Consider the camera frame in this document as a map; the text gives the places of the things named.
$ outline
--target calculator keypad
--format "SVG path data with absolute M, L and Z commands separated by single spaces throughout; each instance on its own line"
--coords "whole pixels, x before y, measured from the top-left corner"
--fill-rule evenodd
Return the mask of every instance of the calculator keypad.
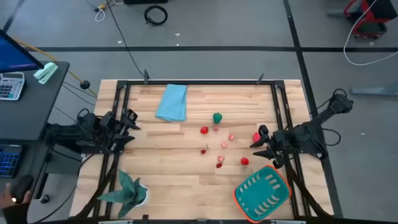
M 23 81 L 10 80 L 0 83 L 0 98 L 16 99 L 22 89 Z

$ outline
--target teal basket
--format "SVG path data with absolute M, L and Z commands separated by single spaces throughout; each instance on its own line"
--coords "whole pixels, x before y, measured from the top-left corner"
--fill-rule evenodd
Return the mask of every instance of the teal basket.
M 259 223 L 289 197 L 285 179 L 272 166 L 253 173 L 234 191 L 236 205 L 252 223 Z

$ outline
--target black floor stripe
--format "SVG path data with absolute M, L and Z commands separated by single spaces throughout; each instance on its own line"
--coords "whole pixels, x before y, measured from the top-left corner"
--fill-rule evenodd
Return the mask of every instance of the black floor stripe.
M 294 24 L 293 14 L 292 14 L 292 10 L 290 8 L 289 0 L 284 0 L 284 6 L 285 6 L 285 10 L 286 10 L 287 20 L 289 22 L 290 32 L 292 33 L 294 47 L 296 49 L 298 64 L 300 65 L 300 71 L 301 71 L 302 78 L 303 78 L 304 89 L 305 89 L 305 92 L 307 95 L 308 104 L 310 106 L 310 110 L 316 112 L 317 104 L 315 103 L 315 97 L 313 95 L 310 77 L 308 76 L 307 67 L 305 66 L 303 51 L 300 46 L 299 36 L 297 35 L 297 30 L 296 30 L 296 26 Z M 330 165 L 329 158 L 326 158 L 325 160 L 327 160 L 326 163 Z M 324 167 L 326 183 L 328 185 L 328 190 L 329 190 L 329 195 L 331 198 L 333 210 L 337 217 L 342 217 L 343 214 L 341 211 L 341 205 L 340 205 L 340 201 L 338 199 L 336 183 L 335 183 L 335 180 L 333 177 L 332 170 L 325 169 L 324 162 L 323 162 L 322 166 Z
M 25 0 L 19 0 L 17 5 L 15 6 L 13 12 L 11 13 L 11 16 L 8 18 L 6 25 L 4 25 L 3 27 L 3 31 L 7 32 L 8 29 L 10 29 L 10 26 L 12 24 L 12 22 L 14 22 L 15 17 L 17 16 L 17 13 L 19 11 L 19 9 L 21 8 L 21 6 L 23 5 L 23 3 L 25 2 Z
M 46 52 L 125 52 L 125 47 L 38 47 Z M 268 46 L 187 46 L 187 47 L 128 47 L 134 52 L 179 52 L 179 51 L 272 51 L 295 52 L 294 47 Z
M 302 52 L 343 52 L 342 47 L 302 47 Z M 347 47 L 346 52 L 398 52 L 398 47 Z
M 38 47 L 45 52 L 125 52 L 125 47 Z M 184 51 L 258 51 L 258 52 L 338 52 L 342 53 L 342 47 L 270 47 L 270 46 L 186 46 L 186 47 L 129 47 L 132 52 L 184 52 Z M 398 52 L 398 47 L 377 48 L 346 48 L 346 52 Z

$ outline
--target white cable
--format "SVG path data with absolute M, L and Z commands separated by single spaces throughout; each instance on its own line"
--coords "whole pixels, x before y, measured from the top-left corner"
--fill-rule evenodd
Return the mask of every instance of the white cable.
M 345 43 L 345 45 L 344 45 L 344 47 L 343 47 L 344 56 L 346 57 L 347 61 L 348 61 L 349 63 L 353 64 L 353 65 L 356 65 L 356 66 L 371 65 L 371 64 L 373 64 L 373 63 L 381 62 L 382 60 L 391 58 L 391 57 L 395 56 L 396 54 L 398 54 L 398 52 L 395 52 L 395 53 L 393 53 L 392 55 L 390 55 L 390 56 L 388 56 L 388 57 L 380 58 L 380 59 L 378 59 L 378 60 L 375 60 L 375 61 L 373 61 L 373 62 L 368 62 L 368 63 L 354 63 L 354 62 L 352 62 L 352 61 L 348 58 L 348 56 L 347 56 L 346 47 L 347 47 L 347 44 L 348 44 L 348 41 L 349 41 L 349 37 L 351 37 L 351 33 L 353 32 L 353 30 L 354 30 L 355 26 L 357 25 L 357 23 L 362 19 L 362 17 L 364 17 L 364 16 L 366 15 L 367 12 L 369 12 L 369 10 L 372 8 L 372 6 L 374 5 L 374 3 L 376 3 L 376 2 L 377 2 L 377 0 L 374 0 L 374 2 L 369 6 L 369 8 L 368 8 L 368 9 L 362 14 L 362 16 L 354 23 L 353 28 L 351 28 L 351 30 L 350 30 L 350 32 L 349 32 L 349 34 L 348 34 L 348 37 L 347 37 L 347 41 L 346 41 L 346 43 Z
M 96 21 L 96 22 L 102 22 L 102 21 L 104 21 L 106 14 L 105 14 L 105 12 L 104 12 L 102 9 L 100 9 L 100 8 L 98 8 L 98 9 L 99 9 L 99 11 L 97 12 L 97 15 L 95 15 L 95 21 Z M 98 20 L 98 15 L 99 15 L 101 12 L 104 14 L 104 17 L 102 17 L 102 19 Z
M 116 0 L 113 0 L 114 4 L 124 4 L 124 1 L 117 3 Z

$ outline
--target keyboard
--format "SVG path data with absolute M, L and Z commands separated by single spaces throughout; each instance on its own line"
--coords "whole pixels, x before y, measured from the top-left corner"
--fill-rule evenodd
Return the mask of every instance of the keyboard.
M 21 161 L 22 145 L 0 144 L 0 178 L 14 178 Z

